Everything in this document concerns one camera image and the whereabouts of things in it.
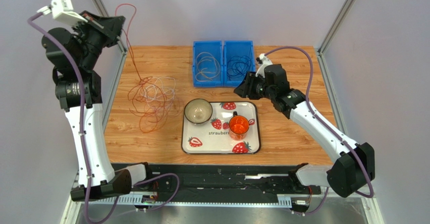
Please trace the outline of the right blue plastic bin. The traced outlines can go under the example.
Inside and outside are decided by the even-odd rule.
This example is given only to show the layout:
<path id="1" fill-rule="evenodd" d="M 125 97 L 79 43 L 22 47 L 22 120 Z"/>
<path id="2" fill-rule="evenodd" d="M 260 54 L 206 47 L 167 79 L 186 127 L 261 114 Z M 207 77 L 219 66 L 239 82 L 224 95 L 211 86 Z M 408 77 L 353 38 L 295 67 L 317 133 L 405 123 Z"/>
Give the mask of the right blue plastic bin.
<path id="1" fill-rule="evenodd" d="M 224 42 L 224 87 L 237 87 L 248 72 L 255 72 L 254 44 L 252 40 Z"/>

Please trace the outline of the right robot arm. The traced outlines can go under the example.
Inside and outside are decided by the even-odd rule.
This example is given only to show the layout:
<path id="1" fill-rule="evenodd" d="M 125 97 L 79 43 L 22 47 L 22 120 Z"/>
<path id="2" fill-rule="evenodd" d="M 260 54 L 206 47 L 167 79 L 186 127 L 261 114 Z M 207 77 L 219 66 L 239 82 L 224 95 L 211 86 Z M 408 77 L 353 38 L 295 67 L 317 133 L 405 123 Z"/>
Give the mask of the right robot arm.
<path id="1" fill-rule="evenodd" d="M 281 65 L 270 65 L 264 75 L 248 72 L 234 89 L 241 98 L 269 99 L 274 108 L 303 128 L 326 152 L 333 165 L 300 164 L 290 172 L 302 186 L 329 187 L 346 198 L 370 185 L 375 178 L 374 149 L 367 142 L 358 144 L 325 119 L 298 89 L 293 89 Z"/>

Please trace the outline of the beige ceramic bowl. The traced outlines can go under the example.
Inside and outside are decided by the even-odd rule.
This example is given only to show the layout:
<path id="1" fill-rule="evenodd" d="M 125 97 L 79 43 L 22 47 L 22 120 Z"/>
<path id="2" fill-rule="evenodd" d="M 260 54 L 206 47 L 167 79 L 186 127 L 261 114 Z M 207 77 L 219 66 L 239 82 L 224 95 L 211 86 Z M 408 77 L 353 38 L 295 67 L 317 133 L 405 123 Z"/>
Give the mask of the beige ceramic bowl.
<path id="1" fill-rule="evenodd" d="M 197 98 L 189 101 L 184 107 L 184 117 L 193 124 L 203 124 L 210 120 L 213 108 L 209 101 Z"/>

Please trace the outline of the blue plastic bin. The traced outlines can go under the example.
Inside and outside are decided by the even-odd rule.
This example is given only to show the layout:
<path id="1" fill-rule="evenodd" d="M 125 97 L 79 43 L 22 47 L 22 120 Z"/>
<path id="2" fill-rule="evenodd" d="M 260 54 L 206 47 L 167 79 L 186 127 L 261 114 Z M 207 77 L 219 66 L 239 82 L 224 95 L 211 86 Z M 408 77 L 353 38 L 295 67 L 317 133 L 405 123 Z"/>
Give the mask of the blue plastic bin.
<path id="1" fill-rule="evenodd" d="M 255 72 L 254 44 L 252 40 L 224 42 L 224 87 L 237 87 L 248 72 Z"/>
<path id="2" fill-rule="evenodd" d="M 196 88 L 223 87 L 222 41 L 194 41 L 192 81 Z"/>

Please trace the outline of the left blue plastic bin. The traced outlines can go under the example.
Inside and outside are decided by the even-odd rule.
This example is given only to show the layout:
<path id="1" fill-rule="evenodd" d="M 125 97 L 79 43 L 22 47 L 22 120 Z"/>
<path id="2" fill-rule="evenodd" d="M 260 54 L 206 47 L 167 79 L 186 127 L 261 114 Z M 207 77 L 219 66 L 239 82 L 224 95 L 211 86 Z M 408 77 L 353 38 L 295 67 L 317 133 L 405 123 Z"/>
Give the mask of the left blue plastic bin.
<path id="1" fill-rule="evenodd" d="M 192 81 L 196 88 L 223 87 L 222 41 L 194 41 Z"/>

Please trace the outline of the orange transparent mug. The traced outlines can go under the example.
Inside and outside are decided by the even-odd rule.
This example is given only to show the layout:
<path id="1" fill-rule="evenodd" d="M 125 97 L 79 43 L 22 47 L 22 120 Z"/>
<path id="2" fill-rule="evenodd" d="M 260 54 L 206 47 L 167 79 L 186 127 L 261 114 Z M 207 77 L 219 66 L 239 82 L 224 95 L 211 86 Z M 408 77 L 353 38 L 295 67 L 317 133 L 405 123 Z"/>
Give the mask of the orange transparent mug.
<path id="1" fill-rule="evenodd" d="M 249 129 L 250 125 L 248 119 L 234 111 L 229 121 L 229 136 L 231 139 L 236 141 L 244 140 Z"/>

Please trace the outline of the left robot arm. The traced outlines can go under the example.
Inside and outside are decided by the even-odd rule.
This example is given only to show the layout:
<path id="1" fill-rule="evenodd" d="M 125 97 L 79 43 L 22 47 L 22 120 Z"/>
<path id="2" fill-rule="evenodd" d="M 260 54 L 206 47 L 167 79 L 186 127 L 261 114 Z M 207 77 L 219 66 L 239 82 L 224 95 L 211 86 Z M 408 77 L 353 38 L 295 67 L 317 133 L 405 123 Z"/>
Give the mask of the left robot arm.
<path id="1" fill-rule="evenodd" d="M 45 32 L 41 44 L 53 64 L 55 95 L 70 124 L 78 157 L 78 185 L 73 201 L 118 197 L 146 178 L 146 164 L 114 170 L 102 126 L 101 77 L 95 64 L 102 50 L 120 40 L 125 17 L 101 17 L 88 11 L 71 23 L 72 30 L 57 27 Z"/>

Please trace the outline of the strawberry print tray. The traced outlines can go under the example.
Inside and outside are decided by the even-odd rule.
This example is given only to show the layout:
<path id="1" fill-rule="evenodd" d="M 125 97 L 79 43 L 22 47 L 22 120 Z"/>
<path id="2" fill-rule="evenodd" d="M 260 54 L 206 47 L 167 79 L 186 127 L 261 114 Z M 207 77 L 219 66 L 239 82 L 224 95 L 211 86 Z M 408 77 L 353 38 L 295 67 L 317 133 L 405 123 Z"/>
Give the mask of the strawberry print tray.
<path id="1" fill-rule="evenodd" d="M 182 149 L 188 154 L 254 154 L 261 148 L 257 107 L 249 101 L 210 103 L 212 115 L 195 124 L 183 116 Z M 229 135 L 229 121 L 236 112 L 249 122 L 240 140 Z"/>

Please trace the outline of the aluminium frame rail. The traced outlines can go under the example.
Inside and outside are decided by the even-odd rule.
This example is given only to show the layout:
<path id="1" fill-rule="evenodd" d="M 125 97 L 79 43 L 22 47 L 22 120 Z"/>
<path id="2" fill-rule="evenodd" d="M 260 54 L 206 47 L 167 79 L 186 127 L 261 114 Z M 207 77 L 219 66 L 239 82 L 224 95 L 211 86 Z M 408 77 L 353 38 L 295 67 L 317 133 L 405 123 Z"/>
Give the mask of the aluminium frame rail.
<path id="1" fill-rule="evenodd" d="M 89 202 L 113 206 L 132 205 L 149 211 L 168 205 L 215 207 L 278 207 L 299 215 L 309 214 L 309 200 L 300 195 L 317 195 L 332 190 L 346 198 L 359 194 L 374 176 L 361 170 L 329 170 L 325 166 L 298 165 L 262 167 L 216 167 L 157 165 L 146 178 L 133 182 L 131 170 L 122 169 L 109 182 L 93 186 Z"/>

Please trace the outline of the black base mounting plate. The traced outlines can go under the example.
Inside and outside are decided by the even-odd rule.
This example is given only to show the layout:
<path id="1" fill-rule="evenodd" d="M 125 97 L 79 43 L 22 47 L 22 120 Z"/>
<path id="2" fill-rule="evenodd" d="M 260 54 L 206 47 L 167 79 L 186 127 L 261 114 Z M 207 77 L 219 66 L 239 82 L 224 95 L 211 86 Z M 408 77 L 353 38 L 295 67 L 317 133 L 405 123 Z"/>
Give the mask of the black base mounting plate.
<path id="1" fill-rule="evenodd" d="M 151 184 L 132 191 L 158 194 L 158 201 L 219 204 L 275 204 L 278 195 L 317 197 L 318 186 L 299 187 L 288 174 L 292 165 L 149 164 Z"/>

